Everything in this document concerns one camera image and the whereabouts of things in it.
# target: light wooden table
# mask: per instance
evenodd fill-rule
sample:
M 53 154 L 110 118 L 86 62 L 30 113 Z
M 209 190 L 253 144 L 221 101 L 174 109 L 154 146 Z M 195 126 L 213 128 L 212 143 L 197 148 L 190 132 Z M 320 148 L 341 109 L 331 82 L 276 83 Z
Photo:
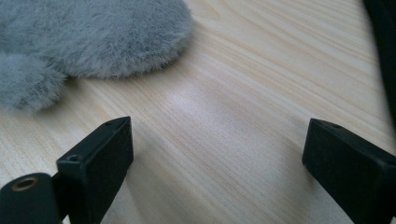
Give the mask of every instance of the light wooden table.
M 351 223 L 305 170 L 311 118 L 396 154 L 358 0 L 187 0 L 191 44 L 162 71 L 72 79 L 59 104 L 0 114 L 0 185 L 131 116 L 135 160 L 103 223 Z

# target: gray fluffy mitten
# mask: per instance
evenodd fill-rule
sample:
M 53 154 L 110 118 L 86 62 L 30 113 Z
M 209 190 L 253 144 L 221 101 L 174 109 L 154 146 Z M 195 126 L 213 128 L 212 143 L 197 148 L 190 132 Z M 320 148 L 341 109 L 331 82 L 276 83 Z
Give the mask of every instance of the gray fluffy mitten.
M 0 109 L 36 112 L 68 77 L 128 77 L 174 60 L 191 36 L 182 0 L 1 0 Z

